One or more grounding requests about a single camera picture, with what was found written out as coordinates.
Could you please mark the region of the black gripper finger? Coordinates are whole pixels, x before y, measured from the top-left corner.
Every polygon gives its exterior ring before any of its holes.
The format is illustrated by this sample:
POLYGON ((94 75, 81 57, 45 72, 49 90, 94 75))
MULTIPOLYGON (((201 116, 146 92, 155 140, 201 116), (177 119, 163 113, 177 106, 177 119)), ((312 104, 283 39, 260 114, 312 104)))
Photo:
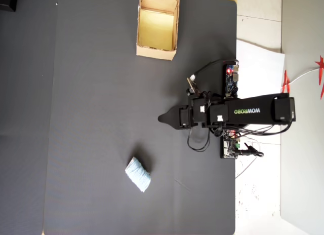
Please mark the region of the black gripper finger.
POLYGON ((167 124, 174 129, 180 129, 179 119, 176 117, 159 116, 158 121, 163 124, 167 124))
POLYGON ((175 118, 179 116, 179 107, 171 107, 166 113, 163 113, 159 118, 175 118))

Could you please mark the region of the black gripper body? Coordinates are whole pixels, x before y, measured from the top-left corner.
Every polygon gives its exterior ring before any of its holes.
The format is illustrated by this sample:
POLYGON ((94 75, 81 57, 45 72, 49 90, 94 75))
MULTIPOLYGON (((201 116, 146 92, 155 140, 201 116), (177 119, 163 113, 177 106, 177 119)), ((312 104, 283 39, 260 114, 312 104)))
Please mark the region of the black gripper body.
POLYGON ((179 106, 179 127, 190 129, 201 125, 203 128, 210 126, 209 103, 207 97, 189 98, 188 105, 179 106))

